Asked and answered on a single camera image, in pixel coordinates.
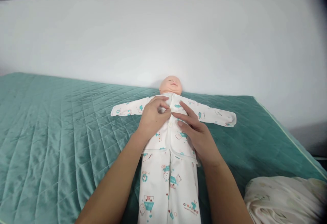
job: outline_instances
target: hand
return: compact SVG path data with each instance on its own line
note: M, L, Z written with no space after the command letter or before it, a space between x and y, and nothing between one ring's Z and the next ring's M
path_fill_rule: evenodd
M170 108L165 102L168 99L169 98L166 96L155 96L145 105L139 127L136 131L146 139L146 142L148 142L170 118ZM166 108L166 111L164 113L159 113L159 107Z
M203 165L219 165L222 157L208 127L198 120L198 116L184 102L181 101L180 105L187 112L188 116L174 112L171 114L189 124L183 123L182 121L177 122L181 130L190 137L194 149Z

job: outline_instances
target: white onesie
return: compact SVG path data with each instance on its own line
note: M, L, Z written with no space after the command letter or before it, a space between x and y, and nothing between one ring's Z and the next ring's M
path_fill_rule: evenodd
M236 115L182 97L164 93L171 112L187 115L180 101L198 115L201 122L225 127L236 124ZM113 107L111 116L141 115L147 97ZM188 136L171 116L145 146L142 157L138 223L201 223L198 204L198 163Z

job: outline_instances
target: teal mattress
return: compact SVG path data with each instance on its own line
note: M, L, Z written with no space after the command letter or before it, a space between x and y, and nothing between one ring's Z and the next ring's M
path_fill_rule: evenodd
M14 73L0 77L0 223L73 223L136 130L116 104L159 94L115 84ZM320 164L251 96L184 97L235 112L233 128L207 124L244 195L258 176L326 180ZM136 223L139 163L123 223ZM202 222L210 208L198 168Z

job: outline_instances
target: doll head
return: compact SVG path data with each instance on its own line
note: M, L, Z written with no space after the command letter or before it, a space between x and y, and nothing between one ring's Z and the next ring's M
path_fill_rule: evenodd
M182 93L182 84L178 77L168 76L166 77L159 88L160 94L173 92L177 95L181 95Z

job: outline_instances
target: baby clothes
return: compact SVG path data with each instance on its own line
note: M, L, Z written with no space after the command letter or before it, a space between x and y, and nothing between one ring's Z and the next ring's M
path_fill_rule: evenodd
M244 202L254 223L318 223L327 184L300 177L258 177L246 186Z
M196 164L171 152L142 157L138 223L201 223Z
M233 112L211 108L175 93L164 93L162 95L169 98L166 103L169 105L171 112L187 115L180 105L180 101L183 101L195 112L201 122L214 123L225 127L233 127L236 124L236 115ZM116 105L112 108L111 116L141 115L145 105L152 100L152 98L153 96ZM170 150L175 156L183 159L187 158L197 164L198 162L191 141L187 135L180 130L177 125L177 120L179 119L170 116L170 119L149 140L143 153L151 154L157 151L165 152Z
M187 104L199 121L233 127L236 115L210 108L175 93L164 93L171 112L187 115L180 101ZM152 97L119 104L111 116L141 115ZM138 223L201 223L198 205L198 175L195 150L187 134L169 120L149 140L143 150Z

